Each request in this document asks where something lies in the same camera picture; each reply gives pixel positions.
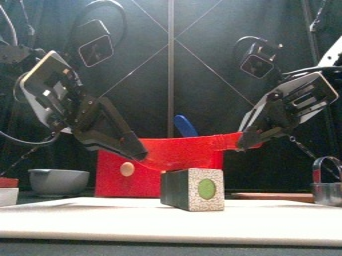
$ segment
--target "table surface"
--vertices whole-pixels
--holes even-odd
[[[0,208],[0,237],[342,247],[342,209],[285,200],[225,200],[186,212],[158,199],[78,197]]]

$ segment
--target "silver pot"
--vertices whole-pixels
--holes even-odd
[[[320,166],[324,160],[328,160],[333,163],[337,170],[337,178],[340,181],[342,176],[342,162],[332,156],[324,156],[315,160],[312,164],[312,178],[313,183],[312,187],[312,195],[313,201],[316,204],[323,204],[328,206],[342,206],[342,183],[323,183],[321,182],[321,171]]]

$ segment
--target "black curtain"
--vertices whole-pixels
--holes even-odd
[[[6,1],[18,41],[34,48],[61,51],[76,14],[86,0],[23,1],[34,37],[26,35],[18,1]],[[81,67],[80,78],[94,96],[112,100],[138,137],[166,136],[168,83],[168,1],[120,0],[128,33],[113,57],[93,68]],[[272,79],[256,80],[236,70],[232,47],[243,36],[257,36],[281,43],[277,65],[283,72],[313,66],[309,37],[321,56],[340,36],[340,1],[331,1],[319,30],[309,34],[308,20],[321,1],[292,0],[181,0],[174,1],[174,114],[186,116],[200,135],[235,132],[244,113],[276,86]],[[100,19],[120,36],[121,20],[114,10],[89,13],[81,23]],[[7,29],[1,20],[1,35]],[[247,50],[241,45],[239,55]],[[13,101],[13,80],[1,76],[1,130],[22,139],[46,136],[26,105]],[[300,125],[293,136],[316,156],[340,155],[340,100]],[[29,149],[1,139],[1,169],[6,169]],[[260,149],[224,152],[224,182],[228,191],[307,191],[312,159],[287,137],[269,141]],[[27,187],[26,169],[69,168],[96,173],[96,152],[84,150],[72,135],[38,149],[7,173]]]

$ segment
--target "speckled block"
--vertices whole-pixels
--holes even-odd
[[[223,211],[221,170],[189,168],[164,172],[160,181],[160,202],[190,212]]]

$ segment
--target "gray bowl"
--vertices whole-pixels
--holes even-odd
[[[86,187],[89,173],[64,169],[29,169],[29,183],[40,196],[74,196]]]

